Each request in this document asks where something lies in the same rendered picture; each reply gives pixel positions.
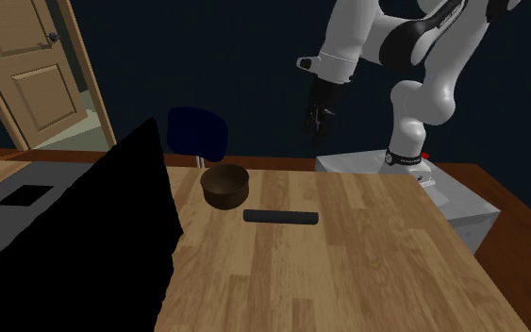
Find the tan panelled door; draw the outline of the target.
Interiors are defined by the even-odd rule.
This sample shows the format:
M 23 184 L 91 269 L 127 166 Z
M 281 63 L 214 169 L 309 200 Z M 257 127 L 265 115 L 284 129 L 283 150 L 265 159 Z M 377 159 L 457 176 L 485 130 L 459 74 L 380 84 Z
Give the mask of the tan panelled door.
M 0 120 L 20 151 L 78 124 L 87 111 L 62 47 L 71 42 L 108 146 L 116 143 L 70 0 L 58 5 L 60 33 L 46 0 L 0 0 Z

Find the dark blue chair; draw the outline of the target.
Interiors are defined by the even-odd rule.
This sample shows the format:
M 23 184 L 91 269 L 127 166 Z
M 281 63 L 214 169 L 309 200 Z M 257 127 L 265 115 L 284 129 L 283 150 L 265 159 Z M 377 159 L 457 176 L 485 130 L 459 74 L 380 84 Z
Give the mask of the dark blue chair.
M 220 162 L 226 155 L 228 138 L 226 121 L 212 111 L 175 107 L 168 112 L 166 141 L 176 154 L 194 156 L 198 162 Z

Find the dark grey cylinder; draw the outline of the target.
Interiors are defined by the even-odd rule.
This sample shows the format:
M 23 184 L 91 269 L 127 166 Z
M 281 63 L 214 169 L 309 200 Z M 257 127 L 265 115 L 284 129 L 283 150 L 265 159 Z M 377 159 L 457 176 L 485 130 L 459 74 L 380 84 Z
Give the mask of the dark grey cylinder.
M 310 211 L 245 209 L 243 220 L 253 223 L 315 225 L 319 222 L 319 214 Z

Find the grey robot stand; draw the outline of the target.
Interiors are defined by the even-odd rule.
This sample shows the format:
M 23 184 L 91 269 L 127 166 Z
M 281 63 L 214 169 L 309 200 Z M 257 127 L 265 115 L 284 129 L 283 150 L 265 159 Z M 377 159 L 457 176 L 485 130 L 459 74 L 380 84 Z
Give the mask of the grey robot stand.
M 316 172 L 377 174 L 386 150 L 317 156 Z M 424 190 L 474 255 L 501 210 L 471 191 L 429 160 L 435 183 Z

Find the brown bowl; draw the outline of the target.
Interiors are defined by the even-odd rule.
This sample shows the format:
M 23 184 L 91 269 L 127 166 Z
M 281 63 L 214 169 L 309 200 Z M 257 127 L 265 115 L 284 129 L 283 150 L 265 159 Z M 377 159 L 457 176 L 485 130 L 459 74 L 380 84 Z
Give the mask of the brown bowl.
M 249 195 L 250 175 L 236 164 L 222 164 L 207 169 L 200 178 L 206 202 L 213 208 L 238 208 Z

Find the large black angular object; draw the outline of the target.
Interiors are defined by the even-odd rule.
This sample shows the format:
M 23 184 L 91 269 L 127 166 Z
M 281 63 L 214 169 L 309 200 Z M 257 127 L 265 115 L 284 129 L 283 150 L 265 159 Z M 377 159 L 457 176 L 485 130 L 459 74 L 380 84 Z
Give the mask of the large black angular object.
M 0 252 L 0 332 L 155 332 L 182 233 L 148 119 Z

